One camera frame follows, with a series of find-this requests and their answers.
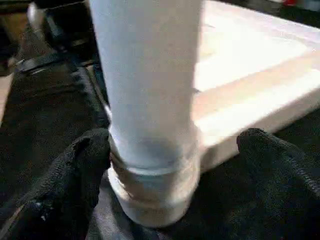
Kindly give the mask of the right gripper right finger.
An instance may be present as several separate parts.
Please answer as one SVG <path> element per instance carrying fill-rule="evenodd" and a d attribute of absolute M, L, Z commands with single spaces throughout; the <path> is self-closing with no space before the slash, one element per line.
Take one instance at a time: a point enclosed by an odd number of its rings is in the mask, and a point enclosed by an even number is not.
<path fill-rule="evenodd" d="M 320 163 L 259 128 L 236 139 L 277 240 L 320 238 Z"/>

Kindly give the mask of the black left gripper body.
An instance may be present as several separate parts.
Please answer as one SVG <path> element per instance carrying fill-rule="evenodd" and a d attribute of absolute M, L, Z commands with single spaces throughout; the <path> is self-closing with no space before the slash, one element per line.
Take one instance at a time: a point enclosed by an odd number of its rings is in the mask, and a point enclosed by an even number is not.
<path fill-rule="evenodd" d="M 72 71 L 78 68 L 100 67 L 98 47 L 93 32 L 60 32 L 39 36 L 24 32 L 14 66 L 16 73 L 30 74 L 47 67 L 67 64 Z"/>

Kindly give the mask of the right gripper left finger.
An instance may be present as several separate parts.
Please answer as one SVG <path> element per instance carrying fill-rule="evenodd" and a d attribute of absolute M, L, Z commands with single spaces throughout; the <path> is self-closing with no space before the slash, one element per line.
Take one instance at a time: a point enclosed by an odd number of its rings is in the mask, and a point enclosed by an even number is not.
<path fill-rule="evenodd" d="M 32 188 L 4 209 L 2 240 L 84 240 L 110 167 L 109 131 L 72 142 Z"/>

